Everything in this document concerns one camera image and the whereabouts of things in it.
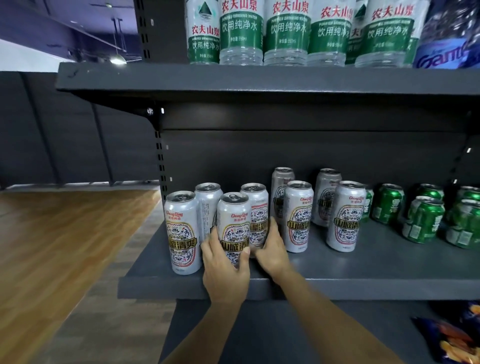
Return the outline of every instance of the gray floor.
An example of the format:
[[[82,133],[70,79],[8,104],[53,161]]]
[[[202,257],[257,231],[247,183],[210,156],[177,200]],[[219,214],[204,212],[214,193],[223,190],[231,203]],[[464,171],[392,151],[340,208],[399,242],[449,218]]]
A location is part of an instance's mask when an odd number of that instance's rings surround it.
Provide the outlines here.
[[[161,202],[31,364],[156,364],[175,301],[118,300],[117,282],[163,221]]]

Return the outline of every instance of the purple bottle label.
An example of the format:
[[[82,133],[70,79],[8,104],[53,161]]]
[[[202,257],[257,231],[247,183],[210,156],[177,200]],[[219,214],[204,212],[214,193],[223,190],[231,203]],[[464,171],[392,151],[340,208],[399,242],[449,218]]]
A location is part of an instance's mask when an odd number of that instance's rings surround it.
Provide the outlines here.
[[[415,68],[444,68],[454,70],[466,58],[465,38],[435,40],[417,49],[413,66]]]
[[[462,68],[480,68],[480,44],[470,47],[468,57]]]

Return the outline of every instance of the hand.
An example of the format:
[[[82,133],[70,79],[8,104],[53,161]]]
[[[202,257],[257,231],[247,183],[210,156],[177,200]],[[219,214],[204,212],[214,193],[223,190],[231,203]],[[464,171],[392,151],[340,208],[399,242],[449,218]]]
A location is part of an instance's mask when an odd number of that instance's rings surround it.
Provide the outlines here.
[[[247,297],[250,283],[250,248],[245,247],[240,254],[239,268],[236,269],[227,258],[218,241],[216,226],[202,245],[205,266],[204,286],[212,303],[241,304]]]
[[[265,245],[262,249],[255,251],[255,256],[276,284],[280,284],[282,276],[295,270],[290,264],[287,250],[278,232],[278,225],[273,217],[270,218],[270,231]]]

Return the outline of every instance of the white beer can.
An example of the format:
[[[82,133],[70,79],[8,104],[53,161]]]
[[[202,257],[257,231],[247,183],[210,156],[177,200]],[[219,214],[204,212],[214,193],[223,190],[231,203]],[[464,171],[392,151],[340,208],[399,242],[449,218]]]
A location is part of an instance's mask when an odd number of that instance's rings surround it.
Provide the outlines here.
[[[197,208],[198,201],[191,191],[167,195],[163,207],[172,269],[177,274],[192,274],[202,266]]]
[[[341,181],[335,189],[327,244],[339,252],[355,249],[367,191],[365,185]]]
[[[252,208],[248,196],[228,192],[220,197],[217,208],[218,239],[230,262],[238,267],[240,253],[248,246]]]
[[[335,188],[341,180],[340,172],[331,168],[322,168],[318,173],[312,208],[312,222],[314,224],[328,227]]]
[[[218,183],[201,183],[195,187],[195,198],[198,201],[198,221],[200,243],[208,237],[212,227],[216,225],[216,208],[223,195]]]
[[[307,249],[312,218],[313,189],[304,181],[290,181],[283,200],[282,238],[287,251],[300,253]]]
[[[248,196],[252,207],[250,221],[250,247],[262,248],[268,231],[268,192],[261,183],[247,183],[241,187],[240,193]]]
[[[272,173],[272,192],[270,194],[270,216],[278,225],[283,222],[283,196],[287,183],[295,179],[293,169],[277,167]]]

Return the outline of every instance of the white wall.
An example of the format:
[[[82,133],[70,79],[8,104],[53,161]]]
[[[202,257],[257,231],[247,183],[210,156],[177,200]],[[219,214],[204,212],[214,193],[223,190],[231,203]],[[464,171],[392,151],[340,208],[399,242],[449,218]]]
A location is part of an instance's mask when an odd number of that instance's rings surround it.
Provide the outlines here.
[[[0,39],[0,71],[58,72],[60,62],[73,62]]]

